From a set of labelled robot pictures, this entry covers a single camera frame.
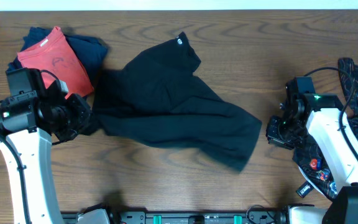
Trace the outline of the plain black t-shirt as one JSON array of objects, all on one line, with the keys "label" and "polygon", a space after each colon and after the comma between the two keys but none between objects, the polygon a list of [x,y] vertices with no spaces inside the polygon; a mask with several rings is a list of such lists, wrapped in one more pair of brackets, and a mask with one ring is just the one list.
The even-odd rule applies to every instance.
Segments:
[{"label": "plain black t-shirt", "polygon": [[142,51],[121,70],[98,80],[86,130],[150,147],[197,148],[242,171],[262,122],[221,99],[195,72],[201,59],[185,33]]}]

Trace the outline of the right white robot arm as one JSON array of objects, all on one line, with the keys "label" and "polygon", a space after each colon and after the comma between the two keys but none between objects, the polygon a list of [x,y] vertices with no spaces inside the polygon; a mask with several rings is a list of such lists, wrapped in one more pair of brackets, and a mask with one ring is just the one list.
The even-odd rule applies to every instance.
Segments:
[{"label": "right white robot arm", "polygon": [[285,88],[284,114],[271,117],[267,140],[285,149],[305,149],[315,142],[338,195],[327,209],[290,205],[277,223],[358,223],[358,140],[349,127],[345,107],[334,94],[317,94],[311,77],[296,77]]}]

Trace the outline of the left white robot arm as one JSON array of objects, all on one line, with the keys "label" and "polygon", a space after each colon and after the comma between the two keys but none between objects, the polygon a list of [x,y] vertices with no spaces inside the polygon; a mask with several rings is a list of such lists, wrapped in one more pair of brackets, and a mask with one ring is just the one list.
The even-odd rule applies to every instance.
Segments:
[{"label": "left white robot arm", "polygon": [[44,71],[21,68],[8,72],[10,97],[0,105],[0,151],[4,157],[14,223],[63,223],[51,168],[52,136],[72,141],[88,125],[91,109],[67,84]]}]

